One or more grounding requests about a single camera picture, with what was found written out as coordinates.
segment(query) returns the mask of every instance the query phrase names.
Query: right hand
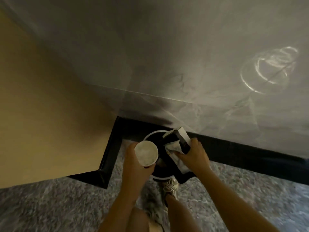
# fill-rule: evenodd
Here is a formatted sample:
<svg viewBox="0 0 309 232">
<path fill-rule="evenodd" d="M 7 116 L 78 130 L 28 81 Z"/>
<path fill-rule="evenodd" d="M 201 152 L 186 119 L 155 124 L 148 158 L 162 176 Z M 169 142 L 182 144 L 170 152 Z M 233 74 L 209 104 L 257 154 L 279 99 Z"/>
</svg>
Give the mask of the right hand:
<svg viewBox="0 0 309 232">
<path fill-rule="evenodd" d="M 186 155 L 179 152 L 175 152 L 175 154 L 192 172 L 195 173 L 195 175 L 198 175 L 206 169 L 210 169 L 209 158 L 202 143 L 199 142 L 197 138 L 191 139 L 191 148 Z"/>
</svg>

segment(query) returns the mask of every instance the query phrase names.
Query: beige wall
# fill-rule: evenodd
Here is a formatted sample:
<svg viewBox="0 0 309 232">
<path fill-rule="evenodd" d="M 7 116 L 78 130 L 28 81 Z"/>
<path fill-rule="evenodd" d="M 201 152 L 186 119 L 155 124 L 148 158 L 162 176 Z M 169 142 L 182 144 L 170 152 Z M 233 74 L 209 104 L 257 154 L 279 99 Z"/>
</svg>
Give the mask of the beige wall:
<svg viewBox="0 0 309 232">
<path fill-rule="evenodd" d="M 0 188 L 97 170 L 115 117 L 0 13 Z"/>
</svg>

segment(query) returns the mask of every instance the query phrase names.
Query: left hand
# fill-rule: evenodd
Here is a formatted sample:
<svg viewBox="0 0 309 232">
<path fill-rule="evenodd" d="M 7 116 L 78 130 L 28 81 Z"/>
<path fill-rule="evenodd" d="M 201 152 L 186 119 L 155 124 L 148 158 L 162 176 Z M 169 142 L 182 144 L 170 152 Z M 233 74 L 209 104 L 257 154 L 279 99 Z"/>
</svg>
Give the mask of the left hand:
<svg viewBox="0 0 309 232">
<path fill-rule="evenodd" d="M 155 170 L 155 164 L 144 168 L 138 162 L 134 148 L 137 143 L 132 143 L 126 150 L 123 163 L 121 191 L 136 200 L 146 181 Z"/>
</svg>

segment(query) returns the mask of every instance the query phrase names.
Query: paper cup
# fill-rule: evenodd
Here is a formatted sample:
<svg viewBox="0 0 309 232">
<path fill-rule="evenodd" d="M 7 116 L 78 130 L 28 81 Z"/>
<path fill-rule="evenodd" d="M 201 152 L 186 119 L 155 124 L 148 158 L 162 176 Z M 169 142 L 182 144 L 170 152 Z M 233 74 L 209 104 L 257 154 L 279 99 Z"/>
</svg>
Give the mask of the paper cup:
<svg viewBox="0 0 309 232">
<path fill-rule="evenodd" d="M 142 141 L 138 143 L 134 151 L 138 162 L 144 167 L 149 167 L 156 163 L 159 156 L 157 146 L 151 141 Z"/>
</svg>

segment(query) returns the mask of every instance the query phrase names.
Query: hand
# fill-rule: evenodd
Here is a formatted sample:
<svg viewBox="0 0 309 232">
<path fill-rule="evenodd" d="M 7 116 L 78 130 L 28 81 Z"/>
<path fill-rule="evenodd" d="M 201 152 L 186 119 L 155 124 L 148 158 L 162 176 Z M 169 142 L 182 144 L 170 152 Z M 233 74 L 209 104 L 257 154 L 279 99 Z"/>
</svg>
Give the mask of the hand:
<svg viewBox="0 0 309 232">
<path fill-rule="evenodd" d="M 191 148 L 186 155 L 179 152 L 175 152 L 175 154 L 195 175 L 198 175 L 206 169 L 210 169 L 209 158 L 202 143 L 200 143 L 197 138 L 191 139 Z"/>
<path fill-rule="evenodd" d="M 132 143 L 126 150 L 123 163 L 121 191 L 136 200 L 146 181 L 155 170 L 155 164 L 145 168 L 141 166 L 135 155 L 134 148 L 137 143 Z"/>
</svg>

